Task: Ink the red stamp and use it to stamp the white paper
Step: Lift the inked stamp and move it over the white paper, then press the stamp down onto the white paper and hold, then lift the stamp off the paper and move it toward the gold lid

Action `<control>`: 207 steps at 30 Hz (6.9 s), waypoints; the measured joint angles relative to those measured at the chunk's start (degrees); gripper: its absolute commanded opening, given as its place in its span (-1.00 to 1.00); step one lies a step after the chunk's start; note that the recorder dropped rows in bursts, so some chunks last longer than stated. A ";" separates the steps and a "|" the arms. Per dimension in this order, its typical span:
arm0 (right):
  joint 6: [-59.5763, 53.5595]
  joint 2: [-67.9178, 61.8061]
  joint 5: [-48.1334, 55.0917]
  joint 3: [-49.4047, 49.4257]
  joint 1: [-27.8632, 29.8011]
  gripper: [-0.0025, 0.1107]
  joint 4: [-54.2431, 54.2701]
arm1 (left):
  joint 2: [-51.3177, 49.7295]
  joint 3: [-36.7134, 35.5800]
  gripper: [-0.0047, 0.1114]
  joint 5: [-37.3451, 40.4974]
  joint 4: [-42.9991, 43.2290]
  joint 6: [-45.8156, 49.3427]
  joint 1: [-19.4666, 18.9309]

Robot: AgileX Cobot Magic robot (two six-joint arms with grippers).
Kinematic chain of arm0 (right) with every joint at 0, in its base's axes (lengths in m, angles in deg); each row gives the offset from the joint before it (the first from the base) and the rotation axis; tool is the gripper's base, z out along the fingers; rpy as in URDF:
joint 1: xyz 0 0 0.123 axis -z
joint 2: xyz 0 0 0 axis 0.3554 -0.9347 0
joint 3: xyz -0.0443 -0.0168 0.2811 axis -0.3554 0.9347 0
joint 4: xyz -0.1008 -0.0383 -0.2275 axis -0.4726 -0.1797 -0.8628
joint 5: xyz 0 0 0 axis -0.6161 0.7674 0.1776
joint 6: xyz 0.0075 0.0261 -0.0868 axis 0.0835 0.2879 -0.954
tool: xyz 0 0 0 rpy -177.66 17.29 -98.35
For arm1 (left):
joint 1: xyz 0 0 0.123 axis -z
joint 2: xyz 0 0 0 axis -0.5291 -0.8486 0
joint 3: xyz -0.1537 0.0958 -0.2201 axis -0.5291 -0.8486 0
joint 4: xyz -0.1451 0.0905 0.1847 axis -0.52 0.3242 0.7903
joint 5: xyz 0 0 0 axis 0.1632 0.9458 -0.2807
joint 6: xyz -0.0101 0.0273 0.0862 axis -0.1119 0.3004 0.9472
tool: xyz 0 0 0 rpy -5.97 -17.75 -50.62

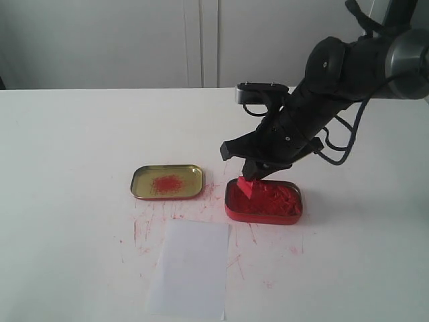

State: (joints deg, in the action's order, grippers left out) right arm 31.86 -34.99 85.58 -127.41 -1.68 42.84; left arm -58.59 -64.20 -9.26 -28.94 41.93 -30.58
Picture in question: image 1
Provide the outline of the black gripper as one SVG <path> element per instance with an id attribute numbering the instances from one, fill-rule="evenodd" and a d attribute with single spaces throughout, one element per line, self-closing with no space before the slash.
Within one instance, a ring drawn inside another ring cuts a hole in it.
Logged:
<path id="1" fill-rule="evenodd" d="M 313 93 L 306 85 L 297 86 L 281 103 L 284 108 L 276 116 L 266 119 L 268 125 L 259 128 L 256 137 L 254 132 L 249 132 L 234 140 L 224 141 L 220 147 L 223 160 L 234 157 L 246 159 L 243 165 L 246 181 L 261 180 L 291 168 L 290 164 L 300 158 L 299 153 L 305 147 L 310 151 L 316 147 L 312 142 L 316 134 L 340 111 L 349 107 L 347 99 Z M 255 161 L 263 160 L 263 157 L 288 165 L 275 166 Z"/>

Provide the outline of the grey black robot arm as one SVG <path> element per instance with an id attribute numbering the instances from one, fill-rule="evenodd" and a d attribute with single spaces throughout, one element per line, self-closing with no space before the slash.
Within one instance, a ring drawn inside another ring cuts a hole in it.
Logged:
<path id="1" fill-rule="evenodd" d="M 345 3 L 365 33 L 355 42 L 325 38 L 311 52 L 304 78 L 294 89 L 276 83 L 240 83 L 236 101 L 244 108 L 264 105 L 256 129 L 223 142 L 223 160 L 244 159 L 242 174 L 259 180 L 289 169 L 309 154 L 322 155 L 327 130 L 341 111 L 353 104 L 359 110 L 347 123 L 346 146 L 332 146 L 344 164 L 357 137 L 363 112 L 372 99 L 418 100 L 428 95 L 428 32 L 410 26 L 387 28 L 365 15 L 356 1 Z"/>

